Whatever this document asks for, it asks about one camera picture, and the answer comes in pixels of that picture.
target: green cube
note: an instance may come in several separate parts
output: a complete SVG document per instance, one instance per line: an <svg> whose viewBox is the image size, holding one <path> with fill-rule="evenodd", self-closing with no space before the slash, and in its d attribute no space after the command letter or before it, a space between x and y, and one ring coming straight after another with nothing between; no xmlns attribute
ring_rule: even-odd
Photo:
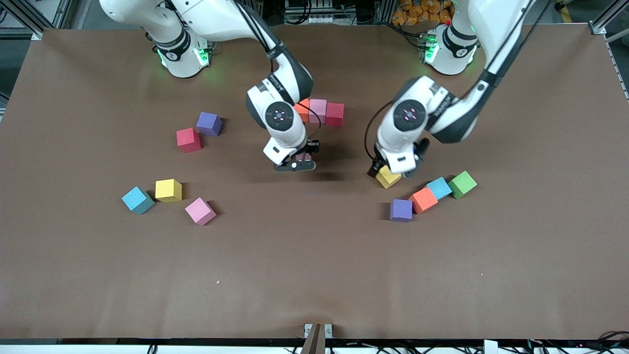
<svg viewBox="0 0 629 354"><path fill-rule="evenodd" d="M448 186L450 186L450 189L452 190L452 196L455 199L459 199L476 187L476 181L474 181L472 176L470 176L467 171L463 171L460 175L452 178L452 181L448 183Z"/></svg>

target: brown table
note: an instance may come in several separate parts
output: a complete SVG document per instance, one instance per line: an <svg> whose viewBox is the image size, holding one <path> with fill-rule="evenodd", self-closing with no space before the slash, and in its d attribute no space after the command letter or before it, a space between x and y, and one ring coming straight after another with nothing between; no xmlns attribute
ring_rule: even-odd
<svg viewBox="0 0 629 354"><path fill-rule="evenodd" d="M33 42L0 128L0 336L596 338L629 328L629 106L600 36L539 26L476 130L434 143L389 190L365 172L365 124L408 78L466 92L388 28L277 28L346 104L319 168L276 173L246 90L269 63L220 45L192 79L164 71L141 31L47 31ZM224 133L183 154L201 110ZM479 186L412 223L388 203L468 170ZM135 215L120 197L155 180L186 200ZM195 226L184 207L210 200Z"/></svg>

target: blue cube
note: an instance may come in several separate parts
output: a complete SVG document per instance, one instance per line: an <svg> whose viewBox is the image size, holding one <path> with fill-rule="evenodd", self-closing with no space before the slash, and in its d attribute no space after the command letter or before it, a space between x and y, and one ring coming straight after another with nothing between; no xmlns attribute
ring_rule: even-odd
<svg viewBox="0 0 629 354"><path fill-rule="evenodd" d="M212 113L201 112L199 120L197 121L197 129L203 134L212 135L213 137L219 136L223 122L217 115Z"/></svg>
<svg viewBox="0 0 629 354"><path fill-rule="evenodd" d="M426 186L430 189L431 192L433 192L437 200L441 200L445 196L452 194L452 189L450 189L450 186L448 186L448 183L443 177L437 178Z"/></svg>
<svg viewBox="0 0 629 354"><path fill-rule="evenodd" d="M125 196L122 197L122 201L129 210L140 215L144 214L145 211L155 204L150 195L139 187L135 187L129 191L129 193L125 194Z"/></svg>
<svg viewBox="0 0 629 354"><path fill-rule="evenodd" d="M391 221L409 222L413 220L413 202L410 200L394 199L391 203Z"/></svg>

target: yellow cube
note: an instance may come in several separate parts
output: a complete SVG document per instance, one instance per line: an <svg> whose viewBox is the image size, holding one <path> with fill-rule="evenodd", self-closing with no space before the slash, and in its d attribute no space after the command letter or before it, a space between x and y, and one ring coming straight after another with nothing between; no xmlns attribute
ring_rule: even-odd
<svg viewBox="0 0 629 354"><path fill-rule="evenodd" d="M155 199L164 203L181 202L181 183L176 180L155 182Z"/></svg>
<svg viewBox="0 0 629 354"><path fill-rule="evenodd" d="M395 182L399 181L401 178L401 173L391 173L391 170L387 165L384 165L384 167L382 167L376 175L376 179L380 182L380 184L382 184L384 189L393 186Z"/></svg>

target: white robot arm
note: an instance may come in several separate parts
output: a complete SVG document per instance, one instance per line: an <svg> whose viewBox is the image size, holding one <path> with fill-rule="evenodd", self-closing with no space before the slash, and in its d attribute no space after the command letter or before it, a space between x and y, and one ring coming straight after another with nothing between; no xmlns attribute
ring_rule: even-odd
<svg viewBox="0 0 629 354"><path fill-rule="evenodd" d="M199 54L207 47L206 41L258 40L269 60L279 66L247 91L245 101L249 114L271 135L264 153L278 171L316 167L314 161L295 158L303 152L318 152L318 141L308 139L306 127L293 107L310 96L312 77L256 12L234 0L100 0L100 3L115 21L146 30L162 63L177 77L191 77L209 64Z"/></svg>
<svg viewBox="0 0 629 354"><path fill-rule="evenodd" d="M535 0L469 0L469 5L463 7L464 2L459 1L455 16L469 18L487 57L478 82L460 99L427 76L409 80L378 128L370 176L385 164L392 173L412 176L428 148L427 139L417 142L425 130L441 143L464 140L518 55L522 23Z"/></svg>

